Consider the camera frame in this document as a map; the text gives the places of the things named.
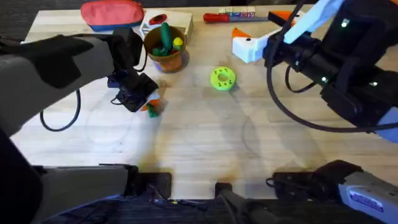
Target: wooden table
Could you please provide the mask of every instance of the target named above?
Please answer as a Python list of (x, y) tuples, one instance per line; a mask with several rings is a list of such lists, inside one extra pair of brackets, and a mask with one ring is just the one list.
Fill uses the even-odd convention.
[[(258, 16), (269, 10), (292, 10), (293, 6), (259, 6)], [(398, 145), (374, 134), (333, 134), (308, 129), (286, 117), (272, 102), (266, 88), (264, 61), (245, 64), (231, 53), (234, 26), (259, 37), (277, 28), (271, 22), (204, 24), (205, 12), (217, 7), (175, 8), (192, 12), (194, 31), (187, 46), (188, 66), (173, 74), (160, 73), (149, 60), (145, 69), (160, 86), (167, 102), (162, 116), (130, 113), (109, 101), (117, 90), (106, 79), (81, 89), (82, 109), (72, 128), (51, 133), (38, 117), (31, 119), (12, 139), (32, 164), (83, 166), (98, 163), (137, 164), (141, 171), (173, 174), (173, 198), (212, 198), (217, 180), (234, 184), (245, 197), (273, 197), (265, 178), (275, 170), (314, 169), (343, 159), (362, 166), (378, 177), (398, 185)], [(322, 38), (326, 26), (315, 32)], [(40, 11), (27, 35), (34, 41), (56, 34), (90, 33), (79, 10)], [(388, 50), (379, 62), (398, 70), (398, 48)], [(210, 72), (217, 66), (237, 74), (231, 91), (210, 85)], [(326, 106), (315, 87), (296, 95), (286, 89), (286, 64), (274, 69), (274, 83), (282, 101), (299, 116), (330, 126), (349, 126)], [(291, 75), (293, 86), (309, 82)], [(68, 123), (76, 106), (75, 94), (45, 112), (48, 124)]]

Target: green donut toy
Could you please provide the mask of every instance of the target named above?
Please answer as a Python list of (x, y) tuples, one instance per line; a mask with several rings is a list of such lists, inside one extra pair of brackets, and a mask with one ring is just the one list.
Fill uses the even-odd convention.
[(211, 72), (210, 82), (217, 90), (229, 90), (235, 84), (235, 73), (227, 67), (218, 67)]

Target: green object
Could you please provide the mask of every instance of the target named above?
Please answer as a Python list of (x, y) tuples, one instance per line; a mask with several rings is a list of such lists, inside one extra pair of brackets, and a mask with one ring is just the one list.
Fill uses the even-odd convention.
[(235, 73), (227, 67), (218, 67), (211, 72), (210, 83), (217, 90), (229, 90), (235, 84)]
[(167, 56), (169, 51), (165, 48), (159, 49), (159, 48), (154, 48), (152, 49), (152, 55), (156, 57), (164, 57)]
[(184, 41), (182, 41), (181, 38), (179, 38), (179, 37), (174, 38), (174, 40), (173, 40), (173, 49), (174, 50), (181, 50), (181, 47), (182, 47), (183, 43), (184, 43)]
[(172, 34), (170, 31), (169, 24), (164, 22), (160, 28), (160, 38), (162, 39), (163, 47), (167, 50), (171, 50), (173, 47)]
[(155, 107), (152, 104), (147, 104), (147, 110), (150, 118), (156, 118), (157, 116), (159, 116), (159, 114), (155, 112)]

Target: sticker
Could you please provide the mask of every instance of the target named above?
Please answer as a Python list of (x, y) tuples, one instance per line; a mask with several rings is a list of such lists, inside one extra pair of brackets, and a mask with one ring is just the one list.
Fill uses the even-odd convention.
[(375, 200), (373, 198), (370, 198), (366, 195), (363, 195), (361, 193), (355, 192), (350, 190), (349, 192), (349, 196), (351, 197), (352, 200), (362, 203), (364, 205), (367, 205), (371, 208), (374, 208), (380, 212), (383, 212), (383, 204), (381, 202), (379, 202), (378, 200)]

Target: red pencil case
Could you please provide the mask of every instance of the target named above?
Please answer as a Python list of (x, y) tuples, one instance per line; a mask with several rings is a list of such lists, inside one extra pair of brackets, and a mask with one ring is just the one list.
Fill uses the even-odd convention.
[(144, 10), (130, 0), (103, 0), (84, 3), (80, 14), (94, 31), (113, 30), (141, 24)]

